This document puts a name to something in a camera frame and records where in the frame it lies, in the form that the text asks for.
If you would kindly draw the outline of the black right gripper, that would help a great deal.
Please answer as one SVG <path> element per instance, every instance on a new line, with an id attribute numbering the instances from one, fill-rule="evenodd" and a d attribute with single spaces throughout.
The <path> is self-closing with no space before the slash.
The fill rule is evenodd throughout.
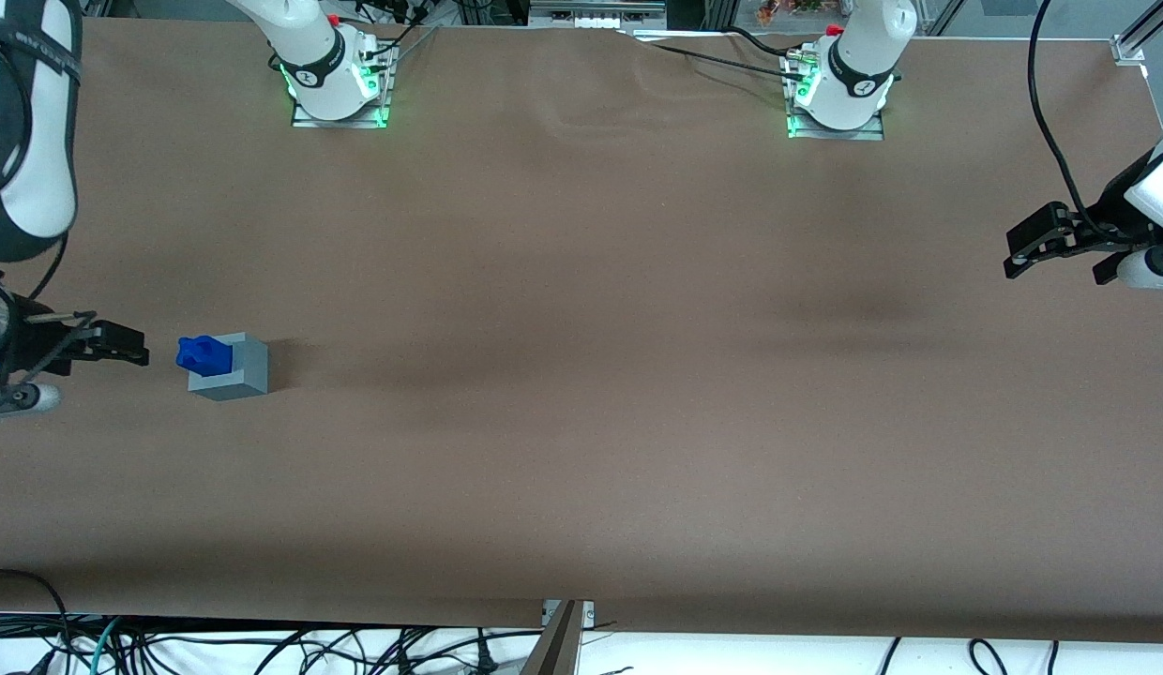
<path id="1" fill-rule="evenodd" d="M 74 362 L 124 362 L 136 367 L 150 364 L 150 351 L 143 332 L 114 322 L 97 322 L 97 343 L 92 324 L 93 310 L 57 313 L 38 301 L 3 299 L 6 332 L 0 340 L 0 381 L 23 372 L 34 379 L 47 372 L 62 377 L 71 374 Z"/>

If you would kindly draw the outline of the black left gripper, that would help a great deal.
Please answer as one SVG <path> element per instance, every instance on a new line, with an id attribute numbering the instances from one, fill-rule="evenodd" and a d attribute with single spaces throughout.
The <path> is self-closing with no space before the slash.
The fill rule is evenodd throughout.
<path id="1" fill-rule="evenodd" d="M 1004 277 L 1015 280 L 1039 263 L 1096 253 L 1105 258 L 1092 267 L 1092 277 L 1096 285 L 1110 285 L 1119 263 L 1153 243 L 1149 230 L 1151 222 L 1135 209 L 1073 214 L 1065 202 L 1048 202 L 1006 232 Z"/>

